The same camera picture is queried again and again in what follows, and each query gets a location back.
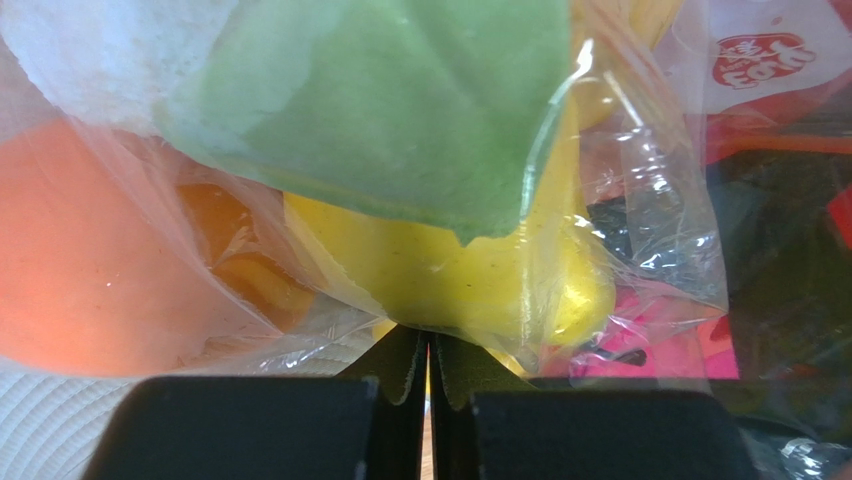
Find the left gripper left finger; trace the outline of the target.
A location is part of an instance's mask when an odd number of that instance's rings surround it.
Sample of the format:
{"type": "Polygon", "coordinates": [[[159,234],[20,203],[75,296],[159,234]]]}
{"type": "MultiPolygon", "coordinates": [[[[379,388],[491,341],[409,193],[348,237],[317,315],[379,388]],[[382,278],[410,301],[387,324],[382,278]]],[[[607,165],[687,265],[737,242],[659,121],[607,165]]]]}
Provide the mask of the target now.
{"type": "Polygon", "coordinates": [[[88,479],[415,479],[428,342],[398,326],[332,377],[169,376],[113,414],[88,479]]]}

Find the clear zip top bag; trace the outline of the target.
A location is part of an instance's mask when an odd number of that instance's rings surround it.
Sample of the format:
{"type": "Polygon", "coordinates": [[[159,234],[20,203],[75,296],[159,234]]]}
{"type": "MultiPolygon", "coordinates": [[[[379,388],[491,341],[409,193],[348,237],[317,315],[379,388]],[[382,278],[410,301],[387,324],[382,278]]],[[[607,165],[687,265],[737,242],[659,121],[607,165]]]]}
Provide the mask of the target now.
{"type": "Polygon", "coordinates": [[[1,357],[337,371],[401,326],[571,384],[709,333],[819,192],[847,1],[5,1],[1,357]]]}

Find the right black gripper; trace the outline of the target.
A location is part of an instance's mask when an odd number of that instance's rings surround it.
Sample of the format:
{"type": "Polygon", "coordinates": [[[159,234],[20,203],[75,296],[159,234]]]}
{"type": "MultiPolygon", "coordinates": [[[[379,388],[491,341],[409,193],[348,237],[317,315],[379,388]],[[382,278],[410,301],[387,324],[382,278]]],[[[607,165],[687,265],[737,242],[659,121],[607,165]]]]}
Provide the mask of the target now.
{"type": "Polygon", "coordinates": [[[710,165],[740,371],[711,380],[737,415],[851,436],[851,158],[757,150],[710,165]]]}

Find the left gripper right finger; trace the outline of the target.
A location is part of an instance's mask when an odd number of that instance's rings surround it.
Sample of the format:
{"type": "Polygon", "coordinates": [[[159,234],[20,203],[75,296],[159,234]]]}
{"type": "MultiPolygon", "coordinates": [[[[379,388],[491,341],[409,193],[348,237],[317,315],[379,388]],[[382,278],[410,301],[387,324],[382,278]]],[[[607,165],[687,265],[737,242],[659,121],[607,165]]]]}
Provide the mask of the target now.
{"type": "Polygon", "coordinates": [[[439,479],[754,479],[733,417],[703,392],[540,389],[483,348],[429,339],[439,479]]]}

